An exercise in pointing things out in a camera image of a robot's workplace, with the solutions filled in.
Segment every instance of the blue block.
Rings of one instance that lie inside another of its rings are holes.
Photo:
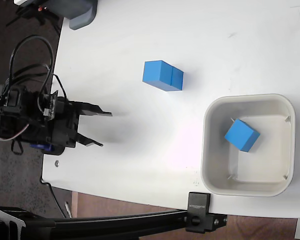
[[[259,132],[244,121],[236,119],[224,137],[240,151],[249,152],[259,136]]]
[[[168,63],[146,61],[142,81],[164,91],[181,91],[184,72]]]

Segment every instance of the white container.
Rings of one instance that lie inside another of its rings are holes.
[[[260,133],[249,152],[225,139],[233,120]],[[272,197],[282,193],[294,173],[296,114],[280,94],[227,96],[204,116],[201,178],[219,195]]]

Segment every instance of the black clamp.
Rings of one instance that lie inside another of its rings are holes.
[[[209,205],[209,193],[189,193],[185,227],[187,232],[204,234],[227,225],[227,215],[209,213]]]

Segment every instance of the wire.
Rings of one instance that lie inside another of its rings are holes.
[[[45,182],[45,181],[42,179],[42,175],[41,175],[41,177],[40,177],[40,183],[41,183],[42,185],[47,185],[47,186],[49,187],[50,192],[51,192],[51,194],[52,194],[52,197],[53,197],[53,200],[54,200],[56,206],[57,206],[58,209],[60,210],[62,216],[66,219],[67,217],[66,217],[64,211],[62,210],[62,208],[61,208],[61,206],[60,206],[60,204],[59,204],[59,202],[58,202],[58,200],[57,200],[57,198],[56,198],[56,195],[55,195],[55,193],[54,193],[54,190],[53,190],[51,184],[50,184],[49,182]]]
[[[39,94],[38,94],[38,97],[37,97],[37,105],[38,105],[38,108],[39,110],[44,113],[44,111],[42,110],[41,106],[40,106],[40,95],[42,94],[42,92],[44,91],[46,85],[47,85],[47,82],[49,80],[49,77],[51,76],[51,73],[52,73],[52,68],[53,68],[53,65],[54,65],[54,62],[55,62],[55,59],[54,59],[54,52],[53,52],[53,49],[52,49],[52,46],[51,44],[49,43],[49,41],[42,37],[42,36],[39,36],[39,35],[30,35],[26,38],[24,38],[23,40],[21,40],[15,47],[15,49],[12,51],[12,54],[11,54],[11,57],[10,57],[10,64],[9,64],[9,78],[8,78],[8,81],[6,83],[6,86],[5,88],[3,89],[3,92],[2,92],[2,95],[1,95],[1,98],[4,97],[6,94],[8,94],[8,91],[10,89],[10,87],[13,85],[14,83],[14,62],[15,62],[15,58],[16,58],[16,55],[19,51],[19,49],[25,44],[27,43],[28,41],[31,41],[31,40],[34,40],[34,39],[38,39],[38,40],[41,40],[48,48],[48,52],[49,52],[49,55],[50,55],[50,64],[47,68],[47,73],[46,73],[46,77],[45,77],[45,80],[43,81],[43,84],[39,90]]]
[[[62,84],[61,84],[61,81],[60,81],[60,79],[59,79],[58,75],[56,75],[56,74],[52,74],[52,76],[55,76],[56,80],[58,81],[58,83],[59,83],[59,85],[60,85],[60,87],[61,87],[61,89],[62,89],[63,96],[64,96],[65,100],[67,101],[67,100],[68,100],[68,98],[67,98],[66,91],[65,91],[64,87],[62,86]]]
[[[27,130],[27,128],[29,127],[29,123],[27,125],[25,125],[24,128],[22,128],[22,130],[20,132],[18,132],[16,135],[12,136],[12,137],[9,137],[9,138],[1,138],[0,137],[0,141],[1,142],[7,142],[7,141],[10,141],[10,140],[13,140],[15,139],[16,137],[18,137],[19,135],[21,135],[25,130]]]

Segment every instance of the dark carpet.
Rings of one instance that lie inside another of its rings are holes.
[[[9,72],[10,55],[23,38],[40,35],[49,40],[56,55],[59,36],[50,22],[40,26],[36,19],[20,19],[6,27],[16,17],[18,6],[13,0],[0,0],[0,84],[3,84]],[[49,63],[46,46],[38,41],[31,41],[22,48],[15,62],[15,69],[35,64]],[[28,85],[38,90],[40,83]],[[49,188],[39,182],[42,172],[43,154],[23,144],[24,154],[14,155],[10,142],[0,142],[0,206],[19,207],[43,217],[62,217],[58,211]],[[71,202],[71,192],[54,188],[59,203]]]

